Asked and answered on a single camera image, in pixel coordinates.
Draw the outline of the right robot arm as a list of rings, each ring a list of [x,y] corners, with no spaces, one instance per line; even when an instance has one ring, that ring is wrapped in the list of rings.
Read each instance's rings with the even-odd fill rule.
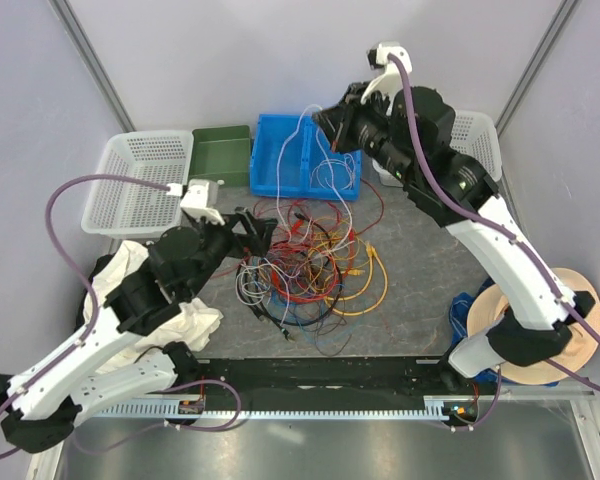
[[[321,155],[363,152],[471,252],[492,279],[471,305],[467,333],[444,354],[438,381],[457,394],[486,370],[523,385],[576,378],[600,340],[600,303],[576,271],[552,269],[518,228],[491,175],[451,146],[455,110],[434,89],[351,84],[332,107],[310,104],[277,145],[315,129]]]

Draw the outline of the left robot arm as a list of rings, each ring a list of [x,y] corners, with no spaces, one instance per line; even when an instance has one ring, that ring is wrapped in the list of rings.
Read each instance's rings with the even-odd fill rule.
[[[238,208],[220,223],[206,219],[174,227],[149,245],[139,268],[126,275],[90,320],[35,366],[0,374],[0,427],[15,451],[43,452],[67,439],[95,413],[153,392],[188,393],[199,382],[199,363],[182,341],[108,374],[97,369],[124,348],[182,313],[227,257],[267,254],[274,218]]]

